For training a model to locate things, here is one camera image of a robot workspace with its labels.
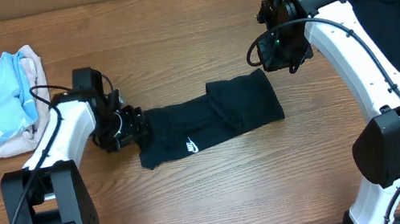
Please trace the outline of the black t-shirt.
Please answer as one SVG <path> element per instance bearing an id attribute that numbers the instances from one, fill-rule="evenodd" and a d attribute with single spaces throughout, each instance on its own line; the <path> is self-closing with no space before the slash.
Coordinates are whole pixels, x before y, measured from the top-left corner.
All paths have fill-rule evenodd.
<path id="1" fill-rule="evenodd" d="M 141 166 L 155 169 L 284 118 L 284 110 L 260 69 L 206 84 L 206 93 L 181 104 L 146 111 L 150 128 Z"/>

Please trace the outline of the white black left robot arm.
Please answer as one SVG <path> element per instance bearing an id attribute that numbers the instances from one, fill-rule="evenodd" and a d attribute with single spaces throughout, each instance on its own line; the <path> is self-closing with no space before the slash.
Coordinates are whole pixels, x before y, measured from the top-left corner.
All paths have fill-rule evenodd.
<path id="1" fill-rule="evenodd" d="M 140 108 L 125 104 L 109 78 L 90 67 L 75 69 L 71 88 L 47 102 L 50 120 L 24 166 L 0 183 L 10 224 L 100 224 L 79 168 L 88 140 L 106 152 L 149 142 Z"/>

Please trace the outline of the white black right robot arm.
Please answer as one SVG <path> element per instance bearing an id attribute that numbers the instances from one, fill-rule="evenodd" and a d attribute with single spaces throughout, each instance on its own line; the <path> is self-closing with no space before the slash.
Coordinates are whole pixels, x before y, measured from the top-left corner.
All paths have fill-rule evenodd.
<path id="1" fill-rule="evenodd" d="M 267 28 L 251 45 L 265 71 L 291 73 L 313 51 L 336 69 L 361 107 L 365 128 L 353 143 L 362 175 L 340 224 L 400 224 L 400 73 L 361 27 L 349 0 L 263 0 Z"/>

